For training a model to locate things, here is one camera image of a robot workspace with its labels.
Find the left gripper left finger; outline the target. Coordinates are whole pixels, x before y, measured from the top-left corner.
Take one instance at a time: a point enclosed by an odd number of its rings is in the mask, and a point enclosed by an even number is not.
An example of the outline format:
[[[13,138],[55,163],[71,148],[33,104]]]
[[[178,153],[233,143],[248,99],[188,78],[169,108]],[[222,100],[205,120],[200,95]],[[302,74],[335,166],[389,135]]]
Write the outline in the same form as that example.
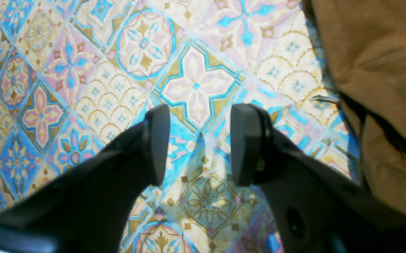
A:
[[[158,105],[99,154],[0,213],[0,253],[117,253],[128,216],[166,172],[170,110]]]

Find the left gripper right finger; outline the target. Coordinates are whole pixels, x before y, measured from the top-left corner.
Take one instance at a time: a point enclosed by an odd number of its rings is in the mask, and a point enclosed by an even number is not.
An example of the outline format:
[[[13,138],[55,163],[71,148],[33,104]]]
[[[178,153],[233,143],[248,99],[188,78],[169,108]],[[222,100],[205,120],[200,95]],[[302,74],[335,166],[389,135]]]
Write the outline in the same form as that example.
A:
[[[258,186],[286,253],[406,253],[406,215],[303,153],[254,104],[230,115],[235,186]]]

